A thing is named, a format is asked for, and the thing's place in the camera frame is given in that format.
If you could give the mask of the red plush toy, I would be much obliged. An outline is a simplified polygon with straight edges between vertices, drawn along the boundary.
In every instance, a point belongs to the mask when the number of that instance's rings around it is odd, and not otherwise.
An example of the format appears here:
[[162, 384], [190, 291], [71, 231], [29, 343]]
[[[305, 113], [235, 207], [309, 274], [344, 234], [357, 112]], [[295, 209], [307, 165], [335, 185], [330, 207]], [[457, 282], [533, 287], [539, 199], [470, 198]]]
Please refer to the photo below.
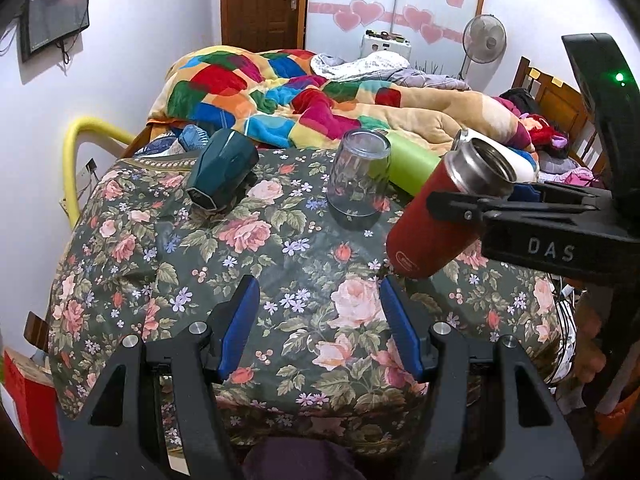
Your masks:
[[568, 137], [552, 126], [544, 116], [539, 114], [523, 114], [520, 123], [525, 127], [536, 150], [553, 148], [562, 151], [568, 148]]

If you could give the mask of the red thermos cup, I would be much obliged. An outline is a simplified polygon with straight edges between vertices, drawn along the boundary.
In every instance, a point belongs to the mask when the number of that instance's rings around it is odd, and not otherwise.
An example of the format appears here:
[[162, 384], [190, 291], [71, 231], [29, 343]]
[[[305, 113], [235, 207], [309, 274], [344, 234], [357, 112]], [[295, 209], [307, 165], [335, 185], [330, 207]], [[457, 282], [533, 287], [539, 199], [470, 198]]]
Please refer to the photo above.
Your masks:
[[388, 232], [386, 254], [406, 278], [429, 278], [480, 237], [480, 202], [503, 202], [515, 172], [480, 138], [447, 153]]

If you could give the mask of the floral green bedspread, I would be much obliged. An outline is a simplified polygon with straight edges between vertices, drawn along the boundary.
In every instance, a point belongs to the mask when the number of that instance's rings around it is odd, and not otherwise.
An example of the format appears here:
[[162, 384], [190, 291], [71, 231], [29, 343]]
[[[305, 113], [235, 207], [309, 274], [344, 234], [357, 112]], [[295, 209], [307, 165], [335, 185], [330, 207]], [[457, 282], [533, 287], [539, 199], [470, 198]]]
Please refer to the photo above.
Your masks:
[[401, 365], [378, 299], [386, 235], [326, 200], [330, 151], [264, 151], [225, 214], [189, 200], [191, 155], [123, 159], [91, 194], [56, 269], [48, 315], [58, 402], [79, 413], [119, 341], [167, 339], [204, 320], [241, 278], [260, 286], [241, 361], [214, 391], [232, 442], [320, 437], [362, 455], [405, 446], [426, 388]]

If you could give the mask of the grey white checked sheet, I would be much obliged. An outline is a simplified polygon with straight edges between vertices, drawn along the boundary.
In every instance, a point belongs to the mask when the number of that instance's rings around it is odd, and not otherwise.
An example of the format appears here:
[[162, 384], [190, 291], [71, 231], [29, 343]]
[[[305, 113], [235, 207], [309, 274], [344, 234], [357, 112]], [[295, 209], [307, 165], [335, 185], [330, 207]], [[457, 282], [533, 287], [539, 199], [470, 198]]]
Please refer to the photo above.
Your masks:
[[471, 87], [463, 80], [447, 75], [428, 74], [410, 66], [408, 60], [392, 51], [373, 52], [356, 61], [319, 53], [310, 60], [315, 75], [336, 82], [384, 80], [407, 88], [432, 88], [466, 91]]

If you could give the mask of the brown wooden door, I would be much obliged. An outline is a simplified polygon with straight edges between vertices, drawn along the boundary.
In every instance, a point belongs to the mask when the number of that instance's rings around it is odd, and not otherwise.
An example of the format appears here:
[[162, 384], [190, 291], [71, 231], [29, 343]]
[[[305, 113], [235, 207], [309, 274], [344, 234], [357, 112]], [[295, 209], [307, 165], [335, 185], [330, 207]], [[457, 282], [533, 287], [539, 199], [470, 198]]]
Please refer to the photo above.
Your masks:
[[220, 0], [221, 42], [259, 52], [302, 48], [307, 0]]

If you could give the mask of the white thermos cup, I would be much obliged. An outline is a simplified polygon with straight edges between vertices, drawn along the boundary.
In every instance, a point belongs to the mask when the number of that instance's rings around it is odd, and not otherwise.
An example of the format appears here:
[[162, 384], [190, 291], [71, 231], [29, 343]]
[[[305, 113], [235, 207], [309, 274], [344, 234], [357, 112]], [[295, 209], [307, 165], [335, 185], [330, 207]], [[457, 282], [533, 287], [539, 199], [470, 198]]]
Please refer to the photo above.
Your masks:
[[473, 139], [480, 139], [499, 152], [513, 168], [516, 182], [533, 183], [537, 181], [538, 162], [536, 162], [536, 159], [534, 159], [532, 154], [516, 150], [515, 148], [508, 148], [507, 146], [500, 144], [499, 142], [492, 140], [491, 138], [488, 138], [488, 136], [484, 136], [484, 134], [473, 129], [460, 130], [452, 141], [451, 149], [456, 150], [463, 142], [468, 142]]

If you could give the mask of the white small appliance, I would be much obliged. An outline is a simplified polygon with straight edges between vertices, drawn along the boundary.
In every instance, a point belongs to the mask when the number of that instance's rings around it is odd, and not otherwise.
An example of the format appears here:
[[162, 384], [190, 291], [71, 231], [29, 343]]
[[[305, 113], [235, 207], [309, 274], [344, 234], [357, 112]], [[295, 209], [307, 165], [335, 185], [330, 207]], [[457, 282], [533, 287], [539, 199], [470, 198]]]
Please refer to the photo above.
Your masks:
[[362, 36], [360, 56], [364, 58], [373, 52], [390, 51], [409, 61], [411, 49], [411, 42], [403, 36], [367, 30]]

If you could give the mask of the small wall monitor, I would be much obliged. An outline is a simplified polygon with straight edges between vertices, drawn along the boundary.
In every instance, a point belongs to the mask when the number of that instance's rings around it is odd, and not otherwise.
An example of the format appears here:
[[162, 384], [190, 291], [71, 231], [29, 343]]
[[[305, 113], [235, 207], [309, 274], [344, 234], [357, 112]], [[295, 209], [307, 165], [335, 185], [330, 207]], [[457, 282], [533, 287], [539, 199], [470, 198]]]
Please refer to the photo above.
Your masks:
[[22, 61], [60, 46], [89, 25], [89, 0], [27, 0], [20, 17]]

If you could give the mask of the dark teal faceted cup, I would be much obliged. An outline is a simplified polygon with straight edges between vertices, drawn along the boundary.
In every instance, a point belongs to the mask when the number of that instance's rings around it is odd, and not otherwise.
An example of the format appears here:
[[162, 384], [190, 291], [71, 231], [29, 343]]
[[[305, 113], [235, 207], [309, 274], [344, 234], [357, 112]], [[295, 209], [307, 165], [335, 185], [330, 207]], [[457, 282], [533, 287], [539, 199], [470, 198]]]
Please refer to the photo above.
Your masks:
[[198, 156], [186, 182], [186, 194], [204, 210], [224, 210], [257, 163], [258, 151], [249, 138], [230, 128], [220, 129]]

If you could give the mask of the standing electric fan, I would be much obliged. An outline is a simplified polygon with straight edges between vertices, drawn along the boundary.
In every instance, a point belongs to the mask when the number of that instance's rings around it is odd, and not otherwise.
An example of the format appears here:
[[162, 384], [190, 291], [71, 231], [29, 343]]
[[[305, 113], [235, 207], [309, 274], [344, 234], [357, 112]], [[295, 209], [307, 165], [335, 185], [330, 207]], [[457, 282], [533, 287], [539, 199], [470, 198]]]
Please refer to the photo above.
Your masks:
[[506, 29], [494, 14], [480, 14], [472, 18], [462, 32], [464, 60], [459, 77], [468, 76], [472, 64], [493, 63], [506, 50]]

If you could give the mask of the wooden headboard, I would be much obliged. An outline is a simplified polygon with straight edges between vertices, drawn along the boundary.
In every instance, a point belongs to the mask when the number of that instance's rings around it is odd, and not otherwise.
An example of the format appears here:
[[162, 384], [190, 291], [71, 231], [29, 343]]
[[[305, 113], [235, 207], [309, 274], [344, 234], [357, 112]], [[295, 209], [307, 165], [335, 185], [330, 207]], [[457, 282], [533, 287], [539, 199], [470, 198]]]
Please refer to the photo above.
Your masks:
[[566, 82], [541, 72], [522, 56], [513, 79], [513, 88], [525, 88], [534, 98], [541, 115], [568, 135], [568, 154], [594, 174], [603, 174], [606, 157], [582, 95]]

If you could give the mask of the green thermos cup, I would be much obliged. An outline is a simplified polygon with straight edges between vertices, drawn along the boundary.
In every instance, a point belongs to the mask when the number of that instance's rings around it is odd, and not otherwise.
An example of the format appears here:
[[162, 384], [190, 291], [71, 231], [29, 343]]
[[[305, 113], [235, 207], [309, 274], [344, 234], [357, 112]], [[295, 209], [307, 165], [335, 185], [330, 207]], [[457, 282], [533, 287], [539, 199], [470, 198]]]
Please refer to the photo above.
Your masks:
[[416, 196], [440, 162], [439, 154], [423, 138], [413, 133], [386, 130], [390, 141], [390, 182]]

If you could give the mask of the clear glass cup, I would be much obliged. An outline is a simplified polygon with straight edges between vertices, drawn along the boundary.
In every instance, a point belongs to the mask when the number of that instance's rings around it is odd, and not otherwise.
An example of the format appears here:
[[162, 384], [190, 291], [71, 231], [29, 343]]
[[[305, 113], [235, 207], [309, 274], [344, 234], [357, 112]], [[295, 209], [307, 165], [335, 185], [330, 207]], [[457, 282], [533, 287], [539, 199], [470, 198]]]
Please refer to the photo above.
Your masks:
[[366, 218], [377, 214], [385, 197], [392, 146], [383, 133], [367, 129], [349, 131], [338, 147], [326, 199], [341, 214]]

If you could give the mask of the colourful patchwork blanket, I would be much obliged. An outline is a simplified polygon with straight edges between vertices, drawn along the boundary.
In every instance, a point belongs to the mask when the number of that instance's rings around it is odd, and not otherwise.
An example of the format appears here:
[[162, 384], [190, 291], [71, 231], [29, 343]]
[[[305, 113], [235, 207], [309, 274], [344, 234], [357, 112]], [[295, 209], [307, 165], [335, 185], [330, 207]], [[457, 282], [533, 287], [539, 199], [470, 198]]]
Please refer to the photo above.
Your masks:
[[346, 132], [365, 128], [397, 132], [441, 155], [471, 129], [508, 148], [534, 149], [520, 118], [482, 92], [333, 81], [312, 71], [313, 57], [228, 46], [189, 53], [166, 75], [146, 120], [150, 135], [194, 124], [278, 148], [334, 148]]

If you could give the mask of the sliding wardrobe with hearts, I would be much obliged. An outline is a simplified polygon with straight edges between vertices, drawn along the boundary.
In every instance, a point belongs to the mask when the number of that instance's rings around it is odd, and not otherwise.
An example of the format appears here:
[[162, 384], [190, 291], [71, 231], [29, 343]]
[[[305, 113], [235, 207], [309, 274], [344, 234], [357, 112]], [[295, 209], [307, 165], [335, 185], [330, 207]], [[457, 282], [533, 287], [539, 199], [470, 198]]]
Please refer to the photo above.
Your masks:
[[364, 34], [388, 32], [409, 41], [412, 66], [457, 75], [465, 60], [462, 34], [484, 0], [307, 0], [305, 48], [355, 61]]

